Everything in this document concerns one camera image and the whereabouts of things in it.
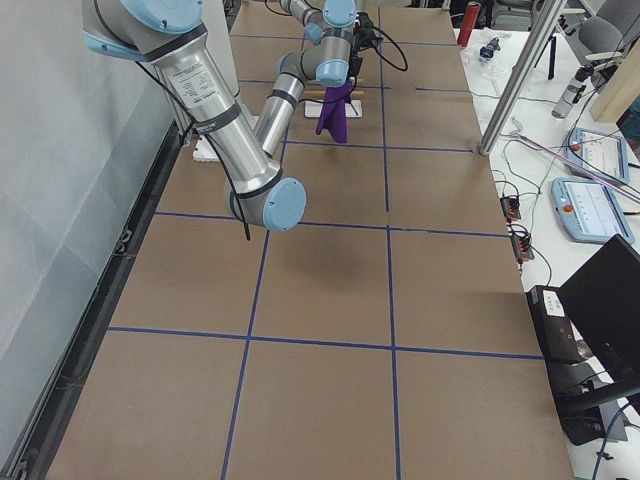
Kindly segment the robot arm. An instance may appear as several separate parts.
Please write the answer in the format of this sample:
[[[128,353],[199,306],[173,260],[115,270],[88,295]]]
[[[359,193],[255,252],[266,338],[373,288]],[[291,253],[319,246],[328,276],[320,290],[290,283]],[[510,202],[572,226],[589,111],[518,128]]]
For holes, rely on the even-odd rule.
[[[152,65],[159,85],[218,155],[225,200],[244,227],[287,231],[307,202],[302,183],[285,178],[273,154],[304,84],[282,72],[256,122],[250,122],[207,48],[199,1],[85,1],[83,33],[99,54]]]
[[[354,1],[326,1],[322,8],[307,1],[282,1],[280,6],[303,25],[311,46],[282,57],[278,64],[277,79],[254,127],[262,150],[271,155],[278,148],[306,84],[313,81],[325,88],[316,133],[328,131],[334,142],[345,144],[347,107],[362,63],[358,50],[368,17]]]

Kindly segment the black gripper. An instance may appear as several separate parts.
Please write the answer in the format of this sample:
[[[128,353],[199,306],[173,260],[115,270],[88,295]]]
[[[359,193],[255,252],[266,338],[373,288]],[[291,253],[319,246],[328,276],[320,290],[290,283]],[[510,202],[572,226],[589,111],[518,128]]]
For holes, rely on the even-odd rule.
[[[376,26],[366,12],[359,12],[353,27],[353,41],[350,54],[350,74],[358,75],[363,63],[360,53],[376,50],[381,38],[376,35]]]

